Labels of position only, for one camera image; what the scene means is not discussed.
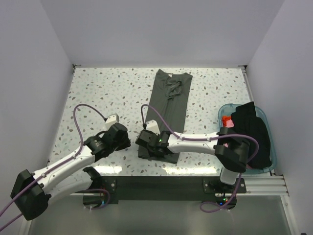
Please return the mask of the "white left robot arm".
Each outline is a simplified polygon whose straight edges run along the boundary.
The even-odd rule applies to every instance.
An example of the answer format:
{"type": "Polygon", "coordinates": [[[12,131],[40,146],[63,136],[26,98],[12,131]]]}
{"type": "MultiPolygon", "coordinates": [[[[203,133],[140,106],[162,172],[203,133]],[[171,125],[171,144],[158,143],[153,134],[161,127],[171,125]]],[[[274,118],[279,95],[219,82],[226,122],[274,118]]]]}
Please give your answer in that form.
{"type": "Polygon", "coordinates": [[[130,145],[127,128],[117,122],[59,161],[32,173],[27,169],[20,172],[10,194],[12,202],[29,221],[67,195],[96,192],[101,188],[100,174],[91,164],[130,145]]]}

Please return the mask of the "grey green t shirt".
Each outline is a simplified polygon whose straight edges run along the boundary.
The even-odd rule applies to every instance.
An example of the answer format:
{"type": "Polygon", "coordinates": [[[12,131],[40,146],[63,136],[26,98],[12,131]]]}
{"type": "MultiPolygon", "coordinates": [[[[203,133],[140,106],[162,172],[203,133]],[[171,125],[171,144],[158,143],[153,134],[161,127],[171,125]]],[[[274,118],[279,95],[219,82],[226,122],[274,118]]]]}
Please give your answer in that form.
{"type": "MultiPolygon", "coordinates": [[[[166,73],[161,69],[156,72],[149,105],[159,112],[175,132],[182,133],[184,130],[192,78],[193,76],[188,73],[172,74],[166,73]]],[[[168,130],[159,116],[151,108],[148,108],[146,121],[150,120],[155,120],[158,123],[161,132],[168,130]]],[[[179,159],[179,153],[165,155],[164,159],[160,159],[150,157],[148,150],[139,146],[138,157],[146,160],[176,164],[179,159]]]]}

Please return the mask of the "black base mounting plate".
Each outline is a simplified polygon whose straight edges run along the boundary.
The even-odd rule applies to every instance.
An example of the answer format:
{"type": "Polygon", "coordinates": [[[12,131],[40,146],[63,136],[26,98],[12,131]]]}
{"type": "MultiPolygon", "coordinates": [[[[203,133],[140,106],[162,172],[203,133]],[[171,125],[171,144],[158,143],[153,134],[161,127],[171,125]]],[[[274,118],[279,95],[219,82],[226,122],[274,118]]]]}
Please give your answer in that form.
{"type": "Polygon", "coordinates": [[[86,190],[95,193],[91,199],[83,198],[87,205],[99,204],[110,193],[110,204],[121,200],[144,201],[215,201],[216,194],[232,194],[235,186],[220,182],[219,177],[206,176],[102,176],[94,180],[86,190]]]}

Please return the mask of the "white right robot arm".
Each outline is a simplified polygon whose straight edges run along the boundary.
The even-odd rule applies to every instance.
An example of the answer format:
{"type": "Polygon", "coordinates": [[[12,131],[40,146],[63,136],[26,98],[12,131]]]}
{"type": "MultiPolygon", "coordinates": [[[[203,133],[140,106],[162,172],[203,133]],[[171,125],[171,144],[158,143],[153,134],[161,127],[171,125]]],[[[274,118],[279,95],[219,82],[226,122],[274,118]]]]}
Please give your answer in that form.
{"type": "Polygon", "coordinates": [[[235,187],[237,178],[246,172],[247,163],[259,150],[255,138],[236,134],[226,127],[210,134],[183,134],[173,131],[157,134],[144,129],[135,143],[145,148],[150,157],[164,158],[169,154],[183,152],[216,156],[223,165],[218,180],[218,187],[223,192],[230,192],[235,187]]]}

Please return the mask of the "teal plastic laundry basket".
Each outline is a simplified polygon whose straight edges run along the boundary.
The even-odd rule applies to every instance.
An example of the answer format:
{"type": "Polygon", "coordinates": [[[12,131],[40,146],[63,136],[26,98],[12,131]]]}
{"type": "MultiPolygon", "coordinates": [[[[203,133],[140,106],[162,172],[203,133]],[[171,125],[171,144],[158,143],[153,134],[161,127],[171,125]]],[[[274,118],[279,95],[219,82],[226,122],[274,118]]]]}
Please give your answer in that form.
{"type": "MultiPolygon", "coordinates": [[[[222,116],[231,116],[231,114],[233,112],[235,112],[236,107],[243,105],[243,104],[233,104],[233,103],[228,103],[225,104],[223,106],[220,107],[219,111],[218,111],[218,120],[219,120],[219,125],[222,129],[225,129],[226,127],[223,127],[222,124],[222,116]]],[[[270,159],[271,159],[271,166],[264,168],[264,169],[253,169],[251,167],[249,167],[248,162],[251,161],[256,154],[258,153],[259,150],[259,144],[257,142],[256,139],[254,139],[251,136],[250,139],[249,138],[233,138],[234,140],[237,141],[241,141],[241,143],[228,143],[228,148],[235,148],[238,147],[238,151],[239,153],[243,153],[244,156],[241,157],[241,160],[243,162],[243,166],[246,167],[246,173],[247,174],[262,174],[262,173],[267,173],[267,172],[271,172],[273,171],[276,167],[277,167],[277,156],[276,156],[276,150],[274,147],[274,143],[273,143],[273,139],[271,136],[271,131],[270,131],[270,127],[269,127],[269,123],[268,123],[268,119],[264,113],[264,111],[257,107],[255,105],[255,110],[256,110],[256,116],[261,118],[263,120],[263,122],[266,125],[266,128],[268,130],[268,135],[269,135],[269,139],[270,139],[270,143],[271,143],[271,148],[270,148],[270,159]]],[[[236,132],[233,131],[232,128],[228,128],[231,134],[237,134],[236,132]]]]}

